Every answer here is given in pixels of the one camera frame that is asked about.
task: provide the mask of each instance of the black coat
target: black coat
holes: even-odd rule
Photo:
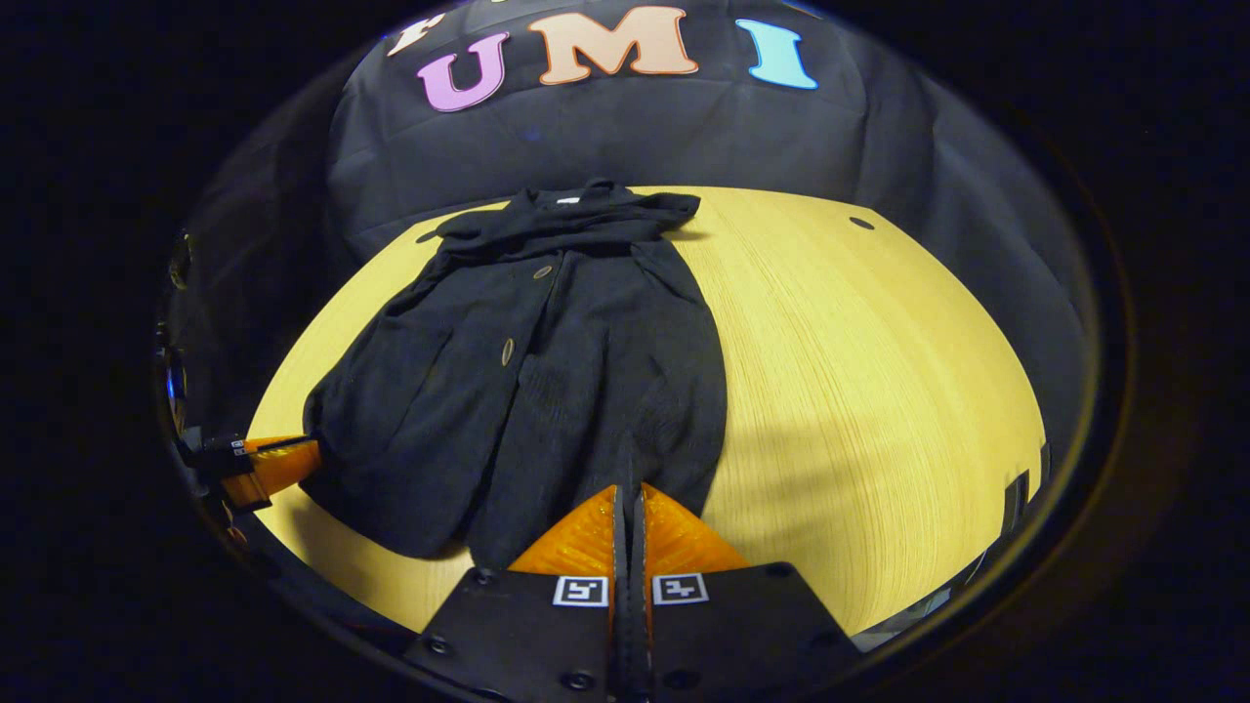
[[[699,513],[725,369],[661,236],[698,206],[595,180],[425,235],[439,251],[309,397],[326,467],[305,490],[389,549],[462,538],[495,568],[610,484],[645,480]]]

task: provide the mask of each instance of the coat pocket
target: coat pocket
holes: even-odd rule
[[[309,394],[305,432],[328,463],[362,465],[386,450],[451,339],[449,325],[381,316]]]

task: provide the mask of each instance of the blue letter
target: blue letter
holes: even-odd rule
[[[799,49],[795,45],[802,40],[801,36],[788,29],[755,20],[738,20],[734,24],[749,31],[755,40],[755,53],[759,54],[760,63],[749,71],[752,78],[790,88],[808,90],[818,88],[816,81],[802,70],[802,61],[799,59]]]

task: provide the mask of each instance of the wooden table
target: wooden table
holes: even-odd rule
[[[999,534],[1006,485],[1032,472],[1036,490],[1044,432],[1024,369],[972,295],[872,210],[756,190],[634,190],[702,198],[669,238],[725,354],[729,415],[708,524],[752,563],[792,562],[849,634],[975,559]],[[249,437],[302,433],[309,390],[438,249],[416,236],[450,216],[412,226],[326,304]],[[299,487],[272,503],[258,517],[288,548],[414,630],[471,565],[464,552],[422,560],[384,549]]]

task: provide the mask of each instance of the letter m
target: letter m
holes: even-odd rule
[[[699,64],[686,56],[678,23],[686,16],[678,8],[634,8],[610,30],[581,13],[566,13],[530,24],[542,34],[548,49],[548,71],[539,76],[545,85],[574,83],[590,75],[578,63],[578,53],[606,74],[625,64],[630,49],[638,59],[629,68],[640,74],[692,74]]]

